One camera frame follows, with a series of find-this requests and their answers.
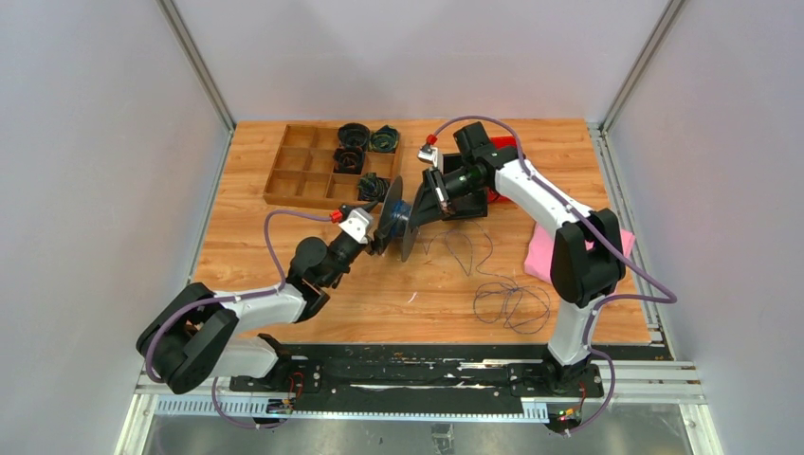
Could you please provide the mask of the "grey filament spool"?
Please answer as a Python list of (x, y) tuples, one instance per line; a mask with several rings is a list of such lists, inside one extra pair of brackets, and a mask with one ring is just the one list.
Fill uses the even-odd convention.
[(413, 233), (407, 232), (407, 225), (412, 204), (407, 203), (403, 199), (403, 190), (403, 178), (401, 176), (397, 176), (391, 183), (388, 193), (383, 200), (379, 220), (385, 220), (387, 218), (391, 218), (392, 216), (396, 220), (393, 231), (394, 238), (390, 245), (394, 242), (399, 244), (400, 261), (404, 263), (409, 259), (412, 253), (418, 230), (414, 231)]

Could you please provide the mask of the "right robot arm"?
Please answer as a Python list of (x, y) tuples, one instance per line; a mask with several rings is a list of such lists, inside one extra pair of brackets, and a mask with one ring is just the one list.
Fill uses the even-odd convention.
[(626, 274), (618, 218), (610, 209), (577, 203), (550, 183), (525, 157), (520, 143), (497, 147), (484, 118), (468, 121), (453, 135), (459, 168), (444, 172), (436, 134), (421, 146), (418, 158), (429, 167), (414, 197), (404, 246), (410, 249), (420, 227), (447, 219), (456, 201), (475, 191), (491, 189), (523, 209), (552, 243), (550, 282), (559, 296), (557, 323), (539, 378), (549, 392), (567, 394), (589, 368), (594, 306), (611, 295)]

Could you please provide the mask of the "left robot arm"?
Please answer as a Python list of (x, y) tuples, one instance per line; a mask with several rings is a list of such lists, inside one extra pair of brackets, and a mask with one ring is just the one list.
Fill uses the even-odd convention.
[(379, 216), (373, 215), (375, 206), (342, 205), (326, 216), (339, 235), (331, 242), (301, 240), (276, 284), (234, 292), (213, 291), (201, 282), (186, 285), (137, 339), (148, 377), (175, 394), (220, 376), (282, 390), (290, 381), (292, 354), (268, 334), (243, 334), (316, 316), (330, 300), (327, 291), (339, 286), (356, 258), (374, 253), (377, 241), (393, 230), (394, 204), (384, 203)]

